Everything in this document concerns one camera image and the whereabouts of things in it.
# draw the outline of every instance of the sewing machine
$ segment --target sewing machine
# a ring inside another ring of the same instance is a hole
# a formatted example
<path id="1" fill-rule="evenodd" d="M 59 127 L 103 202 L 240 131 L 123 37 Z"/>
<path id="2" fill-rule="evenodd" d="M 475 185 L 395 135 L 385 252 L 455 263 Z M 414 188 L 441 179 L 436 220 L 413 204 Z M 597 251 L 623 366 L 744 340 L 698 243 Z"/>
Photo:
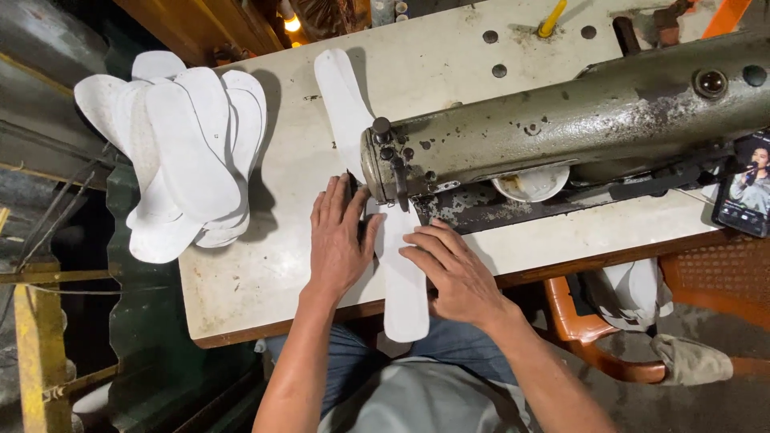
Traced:
<path id="1" fill-rule="evenodd" d="M 500 213 L 496 191 L 474 184 L 553 166 L 571 166 L 571 178 L 542 216 L 607 191 L 610 200 L 590 204 L 703 186 L 714 178 L 702 173 L 732 154 L 730 140 L 770 124 L 769 65 L 768 35 L 739 32 L 589 65 L 553 86 L 393 123 L 380 117 L 361 138 L 366 184 L 378 203 L 406 210 L 414 200 L 426 216 L 474 193 L 487 215 Z M 486 223 L 460 231 L 518 222 L 511 212 L 476 220 Z"/>

